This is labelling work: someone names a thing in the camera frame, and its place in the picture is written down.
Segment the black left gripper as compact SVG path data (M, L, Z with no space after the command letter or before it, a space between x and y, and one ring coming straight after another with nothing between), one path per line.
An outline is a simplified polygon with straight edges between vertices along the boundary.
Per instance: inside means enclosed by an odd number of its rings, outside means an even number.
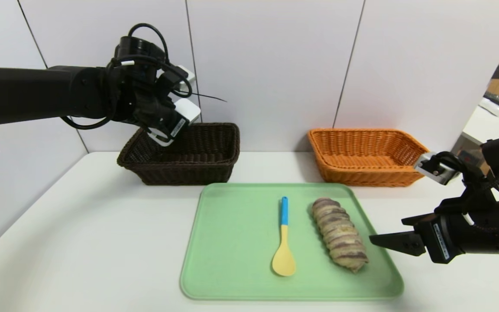
M177 109L157 109L156 112L155 140L174 140L188 126L188 118Z

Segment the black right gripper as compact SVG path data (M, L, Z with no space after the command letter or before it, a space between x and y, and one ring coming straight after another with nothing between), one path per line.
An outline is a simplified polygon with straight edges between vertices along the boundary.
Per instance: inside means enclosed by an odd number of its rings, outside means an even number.
M463 214L462 200L443 200L433 213L401 219L414 231L370 235L378 247L418 257L426 253L432 262L448 264L463 254L499 254L499 219L493 211Z

